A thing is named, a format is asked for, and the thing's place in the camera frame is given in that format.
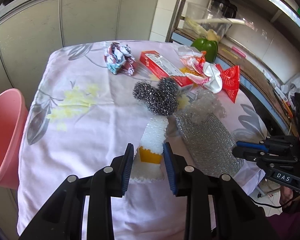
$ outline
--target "clear plastic container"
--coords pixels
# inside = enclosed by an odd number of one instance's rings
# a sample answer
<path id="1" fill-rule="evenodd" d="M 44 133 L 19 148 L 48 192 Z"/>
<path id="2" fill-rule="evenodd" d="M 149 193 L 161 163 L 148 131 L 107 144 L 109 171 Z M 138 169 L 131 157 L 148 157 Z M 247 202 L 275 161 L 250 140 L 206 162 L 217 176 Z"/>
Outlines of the clear plastic container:
<path id="1" fill-rule="evenodd" d="M 183 30 L 194 38 L 207 38 L 219 42 L 232 23 L 222 14 L 188 2 Z"/>

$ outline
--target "red box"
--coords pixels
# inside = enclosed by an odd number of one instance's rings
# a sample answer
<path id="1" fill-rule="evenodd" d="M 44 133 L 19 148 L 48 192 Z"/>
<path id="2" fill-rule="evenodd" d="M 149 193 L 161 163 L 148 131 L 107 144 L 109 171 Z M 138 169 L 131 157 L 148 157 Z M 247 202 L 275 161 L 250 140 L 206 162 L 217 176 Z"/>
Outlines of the red box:
<path id="1" fill-rule="evenodd" d="M 159 79 L 171 77 L 179 85 L 179 92 L 186 93 L 193 83 L 177 67 L 171 64 L 155 50 L 141 52 L 140 61 Z"/>

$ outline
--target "black cable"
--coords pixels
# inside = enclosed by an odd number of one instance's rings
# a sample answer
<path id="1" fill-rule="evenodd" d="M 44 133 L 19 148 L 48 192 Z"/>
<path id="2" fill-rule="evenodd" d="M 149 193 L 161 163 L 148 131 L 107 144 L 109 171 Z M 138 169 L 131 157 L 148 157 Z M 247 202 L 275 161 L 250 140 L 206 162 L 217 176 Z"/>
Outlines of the black cable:
<path id="1" fill-rule="evenodd" d="M 273 205 L 269 205 L 269 204 L 266 204 L 266 203 L 259 203 L 259 202 L 255 201 L 252 197 L 249 196 L 249 198 L 251 198 L 251 200 L 252 200 L 255 204 L 258 204 L 258 205 L 261 205 L 261 206 L 272 207 L 272 208 L 282 208 L 282 207 L 284 207 L 285 205 L 287 205 L 288 203 L 290 203 L 291 201 L 295 200 L 295 199 L 298 198 L 298 197 L 300 197 L 300 195 L 299 195 L 299 196 L 296 196 L 296 197 L 294 197 L 294 198 L 292 198 L 292 199 L 290 199 L 288 202 L 284 203 L 284 204 L 281 205 L 281 206 L 273 206 Z"/>

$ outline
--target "tablecloth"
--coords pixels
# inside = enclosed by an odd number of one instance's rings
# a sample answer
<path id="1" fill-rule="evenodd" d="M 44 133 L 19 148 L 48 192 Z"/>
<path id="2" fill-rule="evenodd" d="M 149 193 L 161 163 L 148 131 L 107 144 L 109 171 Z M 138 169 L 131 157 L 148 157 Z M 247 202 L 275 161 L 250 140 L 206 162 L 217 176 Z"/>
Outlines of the tablecloth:
<path id="1" fill-rule="evenodd" d="M 123 41 L 139 59 L 141 51 L 156 50 L 172 64 L 182 67 L 178 44 Z M 66 47 L 51 54 L 32 102 L 19 152 L 18 233 L 63 182 L 75 174 L 93 175 L 123 155 L 128 143 L 138 147 L 145 127 L 153 116 L 135 100 L 132 89 L 139 80 L 157 78 L 141 63 L 133 76 L 111 74 L 103 59 L 103 42 Z M 225 92 L 218 94 L 226 117 L 220 119 L 235 140 L 258 142 L 266 127 L 243 92 L 236 103 Z M 185 96 L 182 104 L 191 102 Z M 194 165 L 178 133 L 169 134 L 175 154 Z M 123 198 L 112 198 L 115 239 L 182 239 L 186 199 L 176 198 L 163 181 L 131 182 Z M 234 179 L 249 194 L 263 178 L 255 163 L 245 162 Z M 82 234 L 86 236 L 87 201 Z M 213 221 L 213 207 L 210 210 Z"/>

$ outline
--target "white foam piece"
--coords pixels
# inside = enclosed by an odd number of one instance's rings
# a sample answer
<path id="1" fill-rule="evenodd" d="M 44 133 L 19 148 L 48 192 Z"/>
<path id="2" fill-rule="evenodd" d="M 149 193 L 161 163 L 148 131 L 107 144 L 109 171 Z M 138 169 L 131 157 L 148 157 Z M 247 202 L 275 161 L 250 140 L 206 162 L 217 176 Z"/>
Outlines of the white foam piece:
<path id="1" fill-rule="evenodd" d="M 140 154 L 137 151 L 133 159 L 130 180 L 149 183 L 164 179 L 164 175 L 160 169 L 160 164 L 145 163 L 140 159 Z"/>
<path id="2" fill-rule="evenodd" d="M 140 146 L 152 153 L 162 155 L 168 123 L 166 116 L 156 115 L 151 118 L 141 138 Z"/>

